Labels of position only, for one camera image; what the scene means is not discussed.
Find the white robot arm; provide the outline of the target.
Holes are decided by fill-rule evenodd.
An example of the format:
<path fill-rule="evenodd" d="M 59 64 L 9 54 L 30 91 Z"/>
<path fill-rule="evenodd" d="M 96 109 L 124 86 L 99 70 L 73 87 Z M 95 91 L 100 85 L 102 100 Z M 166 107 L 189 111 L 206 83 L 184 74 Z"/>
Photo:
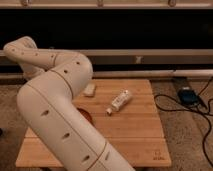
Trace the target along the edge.
<path fill-rule="evenodd" d="M 3 51 L 17 63 L 44 70 L 20 88 L 17 106 L 67 171 L 135 171 L 72 104 L 93 75 L 92 64 L 84 54 L 39 49 L 29 37 L 7 43 Z"/>

